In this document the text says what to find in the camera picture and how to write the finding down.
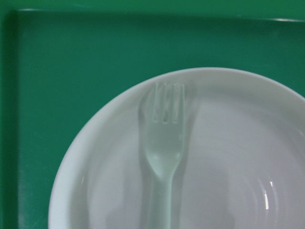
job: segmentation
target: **utensil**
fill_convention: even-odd
[[[184,135],[184,85],[156,84],[144,137],[144,154],[152,176],[147,229],[171,227],[172,180],[183,156]]]

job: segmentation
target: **dish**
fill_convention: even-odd
[[[167,73],[114,98],[85,125],[56,176],[50,229],[143,228],[149,176],[142,98],[157,81],[185,84],[187,158],[173,182],[173,228],[301,228],[305,99],[254,73]]]

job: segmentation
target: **bowl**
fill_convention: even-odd
[[[195,68],[142,82],[88,121],[56,175],[49,229],[145,228],[141,116],[156,82],[185,85],[187,155],[173,181],[172,228],[303,228],[305,99],[254,73]]]

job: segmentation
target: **plastic tray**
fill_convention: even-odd
[[[0,0],[0,227],[47,228],[71,141],[143,80],[229,67],[305,96],[303,3]]]

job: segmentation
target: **tray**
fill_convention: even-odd
[[[162,73],[228,67],[305,96],[303,2],[0,0],[0,226],[47,228],[60,162],[113,97]]]

